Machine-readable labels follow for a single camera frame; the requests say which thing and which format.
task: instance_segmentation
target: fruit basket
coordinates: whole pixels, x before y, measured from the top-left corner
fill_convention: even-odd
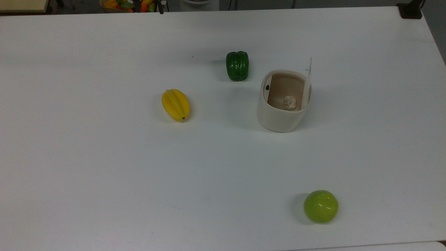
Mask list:
[[[105,13],[132,13],[135,11],[134,4],[127,0],[99,0],[99,4]],[[154,0],[141,2],[141,12],[154,12],[154,9]]]

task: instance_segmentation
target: white container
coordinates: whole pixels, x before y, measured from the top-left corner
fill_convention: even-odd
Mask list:
[[[286,96],[293,96],[296,99],[294,110],[284,108]],[[268,130],[289,132],[296,128],[304,116],[310,97],[310,74],[306,77],[295,71],[272,71],[265,76],[262,82],[257,119]]]
[[[219,0],[180,0],[180,10],[187,11],[219,11]]]

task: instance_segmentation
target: black object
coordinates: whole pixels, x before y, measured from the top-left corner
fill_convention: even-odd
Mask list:
[[[57,5],[59,5],[60,8],[65,7],[65,4],[63,3],[63,0],[56,0]]]
[[[141,2],[142,0],[134,0],[133,5],[135,5],[135,12],[141,12]]]
[[[396,4],[400,10],[400,15],[404,19],[421,19],[421,7],[423,7],[425,0],[412,0],[408,4]]]
[[[157,7],[158,7],[158,9],[160,9],[160,14],[164,14],[164,10],[163,10],[163,7],[161,5],[161,1],[160,0],[155,0],[155,10],[154,10],[154,12],[157,12]]]

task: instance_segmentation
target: open box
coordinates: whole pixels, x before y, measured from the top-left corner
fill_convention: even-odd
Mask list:
[[[257,119],[264,128],[276,132],[296,128],[310,103],[310,73],[311,66],[308,77],[288,70],[275,70],[265,76],[257,106]]]

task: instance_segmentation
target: apple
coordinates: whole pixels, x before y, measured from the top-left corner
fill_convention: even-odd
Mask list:
[[[331,221],[338,213],[338,201],[329,191],[318,190],[310,193],[304,202],[305,214],[318,223]]]

